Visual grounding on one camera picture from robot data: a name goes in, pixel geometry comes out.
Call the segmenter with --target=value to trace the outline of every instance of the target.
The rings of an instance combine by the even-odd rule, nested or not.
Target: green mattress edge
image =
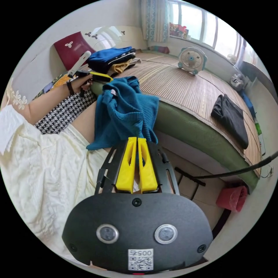
[[[100,95],[102,86],[103,84],[94,82],[91,89],[96,95]],[[155,129],[202,151],[229,171],[249,166],[229,141],[216,130],[191,114],[163,101],[159,102]],[[240,174],[239,177],[248,185],[250,192],[254,190],[259,180],[254,171]]]

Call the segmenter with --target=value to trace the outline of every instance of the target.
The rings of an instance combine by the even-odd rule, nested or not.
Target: folded blue clothing
[[[128,52],[130,49],[132,49],[131,46],[125,47],[125,48],[109,48],[109,49],[103,49],[97,52],[94,52],[91,54],[91,56],[88,58],[89,61],[94,61],[94,62],[107,62],[110,61],[111,59],[121,56],[122,54]]]
[[[87,149],[110,148],[129,137],[157,144],[153,127],[158,104],[158,97],[141,93],[135,76],[105,84],[96,104],[95,140]]]

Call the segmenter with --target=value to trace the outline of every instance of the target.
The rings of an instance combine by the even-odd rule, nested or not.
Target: houndstooth fabric
[[[80,97],[80,94],[69,96],[39,120],[35,127],[42,134],[60,133],[96,99],[97,97],[91,89],[85,92],[83,98]]]

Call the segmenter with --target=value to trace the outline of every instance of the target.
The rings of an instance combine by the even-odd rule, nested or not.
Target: black bracelet
[[[75,95],[75,92],[74,92],[74,90],[73,90],[73,88],[72,88],[72,85],[71,85],[71,82],[70,82],[70,81],[67,82],[67,87],[68,87],[68,89],[69,89],[70,95],[71,95],[71,96]]]

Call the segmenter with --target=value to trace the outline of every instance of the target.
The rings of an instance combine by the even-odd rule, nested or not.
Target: blue patterned curtain
[[[166,42],[169,37],[168,0],[141,0],[141,10],[144,40]]]

